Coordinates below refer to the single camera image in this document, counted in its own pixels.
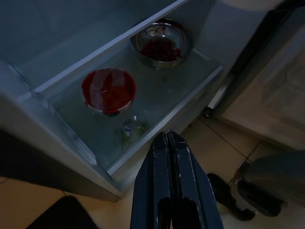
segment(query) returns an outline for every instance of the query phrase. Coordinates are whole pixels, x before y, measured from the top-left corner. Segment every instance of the glass shelf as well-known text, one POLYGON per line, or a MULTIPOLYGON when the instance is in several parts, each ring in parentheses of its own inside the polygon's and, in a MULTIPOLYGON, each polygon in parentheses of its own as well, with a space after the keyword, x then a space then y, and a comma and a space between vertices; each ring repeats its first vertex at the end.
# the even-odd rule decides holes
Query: glass shelf
POLYGON ((56 115, 95 154, 108 169, 131 145, 137 144, 160 123, 219 64, 193 51, 180 67, 157 71, 142 65, 127 48, 99 68, 113 67, 127 71, 135 79, 137 94, 131 107, 116 117, 93 114, 80 96, 83 79, 73 82, 50 100, 56 115), (123 127, 136 116, 142 127, 138 139, 126 142, 123 127))
POLYGON ((1 26, 1 59, 18 66, 36 88, 173 2, 7 1, 0 15, 10 22, 1 26))

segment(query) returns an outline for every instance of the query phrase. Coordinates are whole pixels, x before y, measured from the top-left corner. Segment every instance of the refrigerator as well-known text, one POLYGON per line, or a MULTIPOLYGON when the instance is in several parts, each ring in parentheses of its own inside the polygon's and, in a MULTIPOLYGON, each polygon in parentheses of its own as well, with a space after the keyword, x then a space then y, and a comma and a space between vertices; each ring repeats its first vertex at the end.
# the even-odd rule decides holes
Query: refrigerator
POLYGON ((0 176, 117 201, 154 136, 181 133, 200 114, 266 14, 214 0, 2 1, 0 176), (167 71, 141 64, 129 44, 162 17, 182 22, 195 41, 167 71), (84 77, 108 67, 137 85, 116 117, 93 114, 80 95, 84 77), (122 129, 135 120, 145 130, 126 143, 122 129))

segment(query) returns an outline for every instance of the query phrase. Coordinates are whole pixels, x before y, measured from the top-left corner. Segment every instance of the refrigerator door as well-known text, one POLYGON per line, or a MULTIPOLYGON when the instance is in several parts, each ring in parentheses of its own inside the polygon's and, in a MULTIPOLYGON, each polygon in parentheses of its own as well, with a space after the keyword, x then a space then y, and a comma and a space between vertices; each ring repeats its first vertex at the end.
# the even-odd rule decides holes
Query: refrigerator door
POLYGON ((40 104, 38 96, 28 104, 21 104, 0 93, 1 148, 4 149, 0 175, 117 201, 121 192, 116 183, 93 156, 79 153, 81 146, 73 144, 40 104), (44 116, 43 124, 39 116, 44 116))
POLYGON ((243 86, 222 117, 266 138, 302 150, 305 148, 305 22, 300 22, 304 19, 304 8, 299 11, 303 14, 292 18, 290 24, 298 30, 285 42, 288 34, 284 29, 287 27, 279 32, 281 37, 277 35, 277 45, 272 41, 256 60, 256 63, 261 62, 258 64, 260 69, 254 64, 248 70, 243 78, 250 83, 243 86), (266 56, 263 65, 261 60, 266 56))

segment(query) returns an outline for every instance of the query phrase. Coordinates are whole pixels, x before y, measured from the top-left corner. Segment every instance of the black mat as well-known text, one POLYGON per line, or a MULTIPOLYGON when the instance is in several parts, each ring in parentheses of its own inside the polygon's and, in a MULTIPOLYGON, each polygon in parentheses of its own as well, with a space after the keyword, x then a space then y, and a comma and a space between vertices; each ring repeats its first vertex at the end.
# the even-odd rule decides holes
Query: black mat
POLYGON ((62 197, 28 229, 98 229, 79 201, 72 196, 62 197))

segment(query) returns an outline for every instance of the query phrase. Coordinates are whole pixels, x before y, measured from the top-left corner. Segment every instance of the open refrigerator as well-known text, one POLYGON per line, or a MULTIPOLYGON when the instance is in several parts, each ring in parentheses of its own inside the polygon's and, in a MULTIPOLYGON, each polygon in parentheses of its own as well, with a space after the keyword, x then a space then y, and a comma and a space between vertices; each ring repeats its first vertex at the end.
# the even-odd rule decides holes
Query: open refrigerator
POLYGON ((213 5, 213 0, 3 1, 1 128, 58 162, 78 183, 70 185, 59 173, 48 186, 117 200, 134 181, 154 136, 169 129, 181 133, 216 92, 222 66, 199 48, 213 5), (195 44, 181 66, 158 71, 139 62, 129 39, 164 16, 185 24, 195 44), (93 114, 80 95, 84 77, 107 67, 127 71, 137 85, 132 106, 116 117, 93 114), (126 144, 122 127, 135 119, 145 129, 126 144), (85 186, 82 179, 106 194, 75 189, 85 186))

